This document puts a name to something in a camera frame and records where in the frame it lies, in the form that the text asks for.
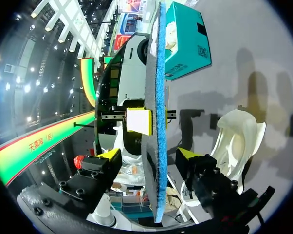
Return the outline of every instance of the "banner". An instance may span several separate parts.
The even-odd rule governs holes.
[[[119,50],[130,37],[131,35],[118,34],[114,43],[114,50]]]
[[[128,14],[125,13],[123,21],[120,28],[120,34],[122,35],[132,35],[136,32],[137,20],[134,18],[138,16],[137,14]]]
[[[94,111],[65,119],[13,139],[0,146],[0,179],[8,186],[32,162],[94,121]]]
[[[119,13],[137,13],[142,14],[147,0],[119,0]]]
[[[81,73],[83,87],[89,103],[96,106],[96,92],[93,84],[93,58],[84,58],[81,60]]]

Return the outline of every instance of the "red stripe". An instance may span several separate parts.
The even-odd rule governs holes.
[[[82,114],[82,115],[80,115],[80,116],[77,116],[77,117],[72,117],[72,118],[69,118],[69,119],[61,120],[61,121],[59,121],[59,122],[57,122],[57,123],[54,123],[53,125],[49,125],[49,126],[47,126],[47,127],[43,127],[42,129],[39,129],[39,130],[36,131],[36,132],[32,132],[32,133],[30,133],[30,134],[28,134],[28,135],[25,135],[25,136],[23,136],[23,137],[18,138],[18,139],[15,140],[15,141],[12,141],[12,142],[8,143],[7,145],[4,145],[2,148],[0,148],[0,151],[6,149],[8,146],[11,146],[12,144],[15,144],[15,143],[17,143],[18,141],[20,141],[20,140],[22,140],[22,139],[25,139],[25,138],[27,138],[27,137],[29,137],[29,136],[35,134],[35,133],[39,133],[39,132],[41,132],[41,131],[43,131],[43,130],[45,130],[45,129],[47,129],[47,128],[54,127],[54,126],[56,126],[56,125],[58,125],[58,124],[64,123],[64,122],[69,121],[69,120],[72,120],[72,119],[74,119],[74,118],[78,118],[78,117],[84,116],[84,115],[86,115],[86,114],[88,114],[88,113],[84,113],[84,114]]]
[[[77,131],[79,131],[80,129],[76,130],[75,132],[71,133],[70,135],[68,135],[67,137],[63,138],[62,141],[58,142],[57,144],[63,142],[65,139],[67,139],[68,137],[72,136],[74,133],[76,133]],[[49,147],[47,150],[45,150],[43,153],[41,153],[40,155],[38,155],[36,158],[34,158],[31,162],[29,162],[28,164],[26,164],[17,174],[14,175],[14,177],[12,177],[8,183],[6,184],[6,186],[8,186],[18,175],[20,175],[25,169],[28,168],[28,166],[30,166],[36,159],[38,159],[39,157],[41,157],[43,154],[45,154],[47,151],[49,151],[51,148],[55,147],[57,144],[54,144],[53,146]]]

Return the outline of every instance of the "white car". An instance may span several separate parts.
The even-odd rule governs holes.
[[[132,35],[114,55],[99,80],[95,107],[96,155],[101,153],[101,148],[112,148],[116,138],[112,133],[116,123],[102,122],[100,113],[120,106],[125,99],[145,99],[148,43],[149,34]]]

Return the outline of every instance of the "car wheel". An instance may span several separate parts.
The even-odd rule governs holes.
[[[149,38],[146,38],[143,41],[141,41],[138,45],[138,57],[145,66],[147,65],[148,42]]]

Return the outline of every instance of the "teal box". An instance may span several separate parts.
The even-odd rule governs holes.
[[[165,50],[165,78],[173,80],[211,64],[206,28],[201,13],[173,2],[166,26],[176,23],[177,51]]]

